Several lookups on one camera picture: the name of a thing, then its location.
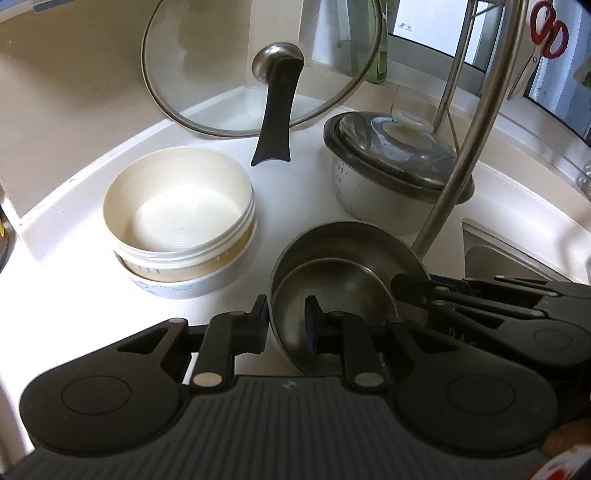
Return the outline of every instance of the beige wall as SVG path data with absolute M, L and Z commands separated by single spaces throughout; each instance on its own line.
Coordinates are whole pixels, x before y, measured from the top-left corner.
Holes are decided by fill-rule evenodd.
M 22 216 L 164 115 L 139 52 L 158 0 L 76 0 L 0 23 L 0 183 Z

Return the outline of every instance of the transparent lid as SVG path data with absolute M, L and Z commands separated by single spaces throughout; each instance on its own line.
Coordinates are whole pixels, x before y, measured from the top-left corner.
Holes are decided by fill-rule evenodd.
M 383 22 L 379 0 L 348 0 L 341 8 L 327 2 L 321 9 L 317 3 L 161 0 L 142 46 L 152 96 L 195 131 L 257 135 L 267 86 L 253 74 L 253 60 L 265 47 L 289 42 L 304 56 L 291 125 L 320 115 L 372 66 Z
M 433 135 L 433 126 L 410 112 L 348 113 L 338 136 L 367 163 L 428 189 L 443 189 L 456 161 L 453 149 Z

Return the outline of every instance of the stainless steel sink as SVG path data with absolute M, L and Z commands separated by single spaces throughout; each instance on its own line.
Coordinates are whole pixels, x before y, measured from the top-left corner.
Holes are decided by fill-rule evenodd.
M 467 278 L 506 277 L 569 281 L 535 258 L 478 228 L 463 224 Z

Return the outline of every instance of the stacked bowls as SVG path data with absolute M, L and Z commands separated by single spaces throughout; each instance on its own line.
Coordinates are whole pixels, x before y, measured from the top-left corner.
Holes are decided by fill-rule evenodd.
M 166 148 L 132 163 L 109 187 L 103 217 L 127 276 L 175 299 L 232 281 L 256 231 L 248 173 L 206 148 Z

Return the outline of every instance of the metal pot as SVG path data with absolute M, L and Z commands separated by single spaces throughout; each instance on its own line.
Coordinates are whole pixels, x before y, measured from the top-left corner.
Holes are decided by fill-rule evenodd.
M 418 232 L 456 159 L 432 125 L 408 112 L 343 113 L 324 125 L 334 155 L 333 185 L 351 215 L 395 234 Z M 474 181 L 458 203 L 474 194 Z
M 398 315 L 425 323 L 424 310 L 395 302 L 389 285 L 399 273 L 428 279 L 421 261 L 398 238 L 363 222 L 336 222 L 302 233 L 286 247 L 271 277 L 271 326 L 281 349 L 306 375 L 338 375 L 336 355 L 313 355 L 304 302 L 314 295 L 325 312 L 355 313 L 380 325 Z

